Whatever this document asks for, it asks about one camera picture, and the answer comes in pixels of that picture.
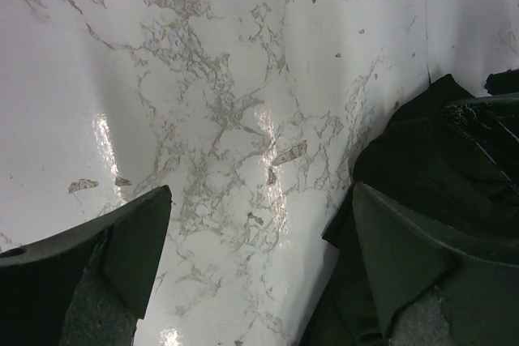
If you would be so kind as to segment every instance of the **black plastic part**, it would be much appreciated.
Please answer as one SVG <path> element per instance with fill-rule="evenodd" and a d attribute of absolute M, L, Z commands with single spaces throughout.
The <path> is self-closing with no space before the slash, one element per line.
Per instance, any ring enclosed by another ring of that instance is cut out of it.
<path fill-rule="evenodd" d="M 96 248 L 102 248 L 102 254 L 97 256 L 95 274 L 112 284 L 110 290 L 135 321 L 142 318 L 170 211 L 171 192 L 163 186 L 73 229 L 2 253 L 0 344 L 58 344 L 67 311 L 80 300 L 76 289 Z M 76 344 L 86 343 L 77 340 Z"/>
<path fill-rule="evenodd" d="M 442 109 L 442 118 L 519 190 L 519 93 L 457 100 Z"/>
<path fill-rule="evenodd" d="M 519 92 L 519 70 L 508 70 L 488 76 L 485 89 L 491 95 Z"/>

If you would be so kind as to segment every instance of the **dark green fabric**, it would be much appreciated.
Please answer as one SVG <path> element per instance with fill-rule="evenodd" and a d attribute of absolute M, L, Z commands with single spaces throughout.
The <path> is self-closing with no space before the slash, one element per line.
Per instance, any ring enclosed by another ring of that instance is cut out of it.
<path fill-rule="evenodd" d="M 335 271 L 307 325 L 300 345 L 386 345 L 367 281 L 358 242 L 350 191 L 338 215 L 339 259 Z"/>
<path fill-rule="evenodd" d="M 507 102 L 481 105 L 443 77 L 395 112 L 356 161 L 354 182 L 471 237 L 519 247 L 519 104 Z M 339 260 L 301 345 L 384 344 L 351 204 L 350 190 L 324 234 Z"/>

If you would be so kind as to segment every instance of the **white curved panel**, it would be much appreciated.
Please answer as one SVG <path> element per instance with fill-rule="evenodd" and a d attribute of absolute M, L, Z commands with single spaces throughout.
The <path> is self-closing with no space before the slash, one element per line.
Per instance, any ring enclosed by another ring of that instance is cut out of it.
<path fill-rule="evenodd" d="M 427 85 L 425 0 L 0 2 L 0 249 L 167 184 L 135 344 L 294 342 L 351 162 Z"/>

